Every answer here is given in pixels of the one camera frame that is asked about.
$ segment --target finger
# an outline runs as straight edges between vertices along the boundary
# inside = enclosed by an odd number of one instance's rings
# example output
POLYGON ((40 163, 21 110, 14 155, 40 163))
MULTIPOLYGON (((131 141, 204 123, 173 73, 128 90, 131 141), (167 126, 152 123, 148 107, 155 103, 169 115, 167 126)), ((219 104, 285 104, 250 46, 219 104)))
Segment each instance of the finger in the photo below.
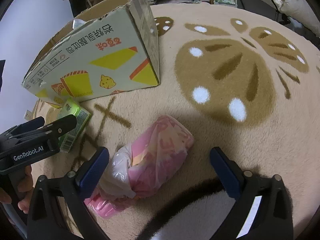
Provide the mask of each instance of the finger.
POLYGON ((25 167, 25 174, 32 177, 31 175, 32 167, 31 165, 25 167))
POLYGON ((28 214, 33 188, 26 194, 25 198, 18 203, 18 208, 28 214))
POLYGON ((27 192, 32 189, 33 186, 33 179, 30 176, 24 177, 22 181, 18 184, 18 191, 19 192, 27 192))
POLYGON ((2 188, 0 188, 0 202, 3 204, 11 204, 10 196, 2 188))

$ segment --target wall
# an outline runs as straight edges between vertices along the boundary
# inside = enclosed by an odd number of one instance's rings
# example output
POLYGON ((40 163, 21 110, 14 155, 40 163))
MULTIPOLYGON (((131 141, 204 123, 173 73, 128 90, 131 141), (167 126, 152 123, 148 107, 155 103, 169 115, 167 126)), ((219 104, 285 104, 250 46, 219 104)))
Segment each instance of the wall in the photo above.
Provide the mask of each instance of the wall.
POLYGON ((0 60, 5 59, 0 93, 0 133, 23 123, 37 98, 21 86, 42 47, 73 19, 69 1, 14 0, 0 21, 0 60))

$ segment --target cardboard box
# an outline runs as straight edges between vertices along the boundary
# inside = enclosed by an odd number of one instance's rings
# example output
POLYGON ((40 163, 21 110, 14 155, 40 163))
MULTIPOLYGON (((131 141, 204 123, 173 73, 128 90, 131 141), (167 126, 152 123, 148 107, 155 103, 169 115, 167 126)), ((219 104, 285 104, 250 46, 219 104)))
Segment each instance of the cardboard box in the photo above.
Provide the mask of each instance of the cardboard box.
POLYGON ((60 108, 159 84, 158 31, 147 0, 104 0, 69 22, 40 51, 22 85, 60 108))

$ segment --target beige blanket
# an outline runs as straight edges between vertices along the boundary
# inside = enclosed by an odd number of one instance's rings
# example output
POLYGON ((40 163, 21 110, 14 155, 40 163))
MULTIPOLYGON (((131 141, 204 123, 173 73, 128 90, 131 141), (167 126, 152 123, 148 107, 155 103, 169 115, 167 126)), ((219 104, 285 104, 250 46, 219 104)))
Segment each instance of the beige blanket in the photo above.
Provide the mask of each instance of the beige blanket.
MULTIPOLYGON (((112 240, 209 239, 233 204, 209 162, 214 146, 242 169, 282 176, 297 236, 320 203, 319 50, 248 11, 206 3, 151 8, 161 84, 81 103, 93 115, 84 132, 69 154, 33 164, 34 180, 76 170, 97 146, 113 155, 168 114, 193 134, 194 146, 156 195, 109 220, 97 217, 112 240)), ((34 115, 52 122, 58 111, 39 101, 34 115)))

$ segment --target pink package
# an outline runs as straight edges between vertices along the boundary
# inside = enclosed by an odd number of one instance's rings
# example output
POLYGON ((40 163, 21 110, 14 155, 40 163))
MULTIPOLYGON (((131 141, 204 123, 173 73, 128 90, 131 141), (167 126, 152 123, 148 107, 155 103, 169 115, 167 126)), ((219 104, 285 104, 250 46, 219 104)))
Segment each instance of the pink package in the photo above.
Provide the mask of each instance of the pink package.
POLYGON ((193 142, 192 134, 177 120, 168 115, 160 116, 131 145, 115 153, 104 178, 85 204, 101 217, 110 218, 136 199, 154 195, 182 166, 193 142), (131 163, 124 169, 122 157, 125 160, 127 156, 131 163))

